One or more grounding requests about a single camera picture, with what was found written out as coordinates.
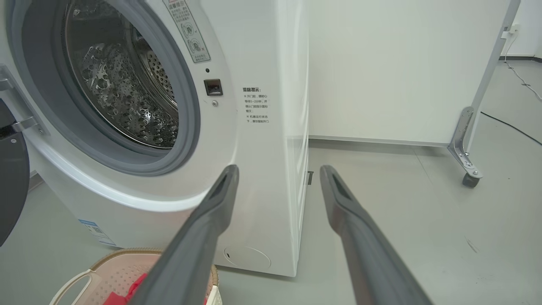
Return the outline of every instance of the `pink laundry basket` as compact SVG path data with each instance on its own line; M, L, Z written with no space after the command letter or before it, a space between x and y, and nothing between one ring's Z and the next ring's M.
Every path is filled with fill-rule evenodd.
M142 274L148 273L162 251L153 248L132 248L115 251L102 258L85 272L69 280L53 297L49 305L57 305L75 283L86 278L87 284L72 305L102 305L111 292L125 296L128 289ZM218 292L218 272L214 265L207 291L207 305L222 305Z

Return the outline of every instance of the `black cable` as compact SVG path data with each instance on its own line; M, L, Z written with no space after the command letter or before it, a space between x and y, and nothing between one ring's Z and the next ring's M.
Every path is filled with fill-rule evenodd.
M495 117L492 117L492 116L488 115L487 113L483 113L483 112L481 112L481 111L480 111L480 113L483 114L483 115L485 115L485 116L488 116L488 117L490 117L490 118L492 118L492 119L494 119L494 120L498 120L498 121L501 122L502 124L508 125L508 126L512 127L513 129L516 129L517 131L521 132L522 134L524 134L524 135L525 135L526 137L528 137L529 139L531 139L531 140L537 142L538 144L542 145L542 143L538 142L537 139L535 139L535 138L531 137L530 135L524 133L523 131L517 129L516 127L514 127L514 126L512 126L512 125L510 125L510 124L508 124L508 123L506 123L506 122L503 122L503 121L501 121L501 120L499 120L499 119L497 119L497 118L495 118Z

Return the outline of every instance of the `black baseboard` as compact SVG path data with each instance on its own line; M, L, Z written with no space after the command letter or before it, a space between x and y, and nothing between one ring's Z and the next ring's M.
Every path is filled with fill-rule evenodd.
M505 57L501 56L499 57L499 60L504 60ZM542 63L542 59L534 56L507 56L506 60L529 60L529 61L536 61Z

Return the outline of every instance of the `floor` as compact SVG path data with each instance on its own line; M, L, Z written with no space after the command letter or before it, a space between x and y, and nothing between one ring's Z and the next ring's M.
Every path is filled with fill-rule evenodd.
M511 65L542 91L542 64ZM542 103L536 102L500 64L482 106L542 140ZM325 215L322 164L337 169L434 304L542 302L540 145L481 117L470 156L484 177L474 189L462 186L464 171L446 149L310 145L314 177L307 188L298 276L219 268L226 305L354 304L342 244ZM0 248L2 303L46 304L66 281L112 250L97 243L41 185L29 193L17 226Z

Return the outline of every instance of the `instruction sticker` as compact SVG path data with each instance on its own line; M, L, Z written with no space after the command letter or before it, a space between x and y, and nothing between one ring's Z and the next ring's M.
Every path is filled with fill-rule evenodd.
M117 246L109 237L107 237L107 235L105 235L105 233L100 229L100 227L96 223L93 223L92 221L88 221L88 220L82 220L82 219L79 219L79 222L84 224L85 227L87 227L87 229L91 232L91 234L94 235L94 237L102 244Z
M269 124L269 99L259 87L243 87L247 124Z
M190 50L194 62L211 60L207 46L199 32L196 21L188 8L185 0L164 0L164 4L184 39L184 43Z

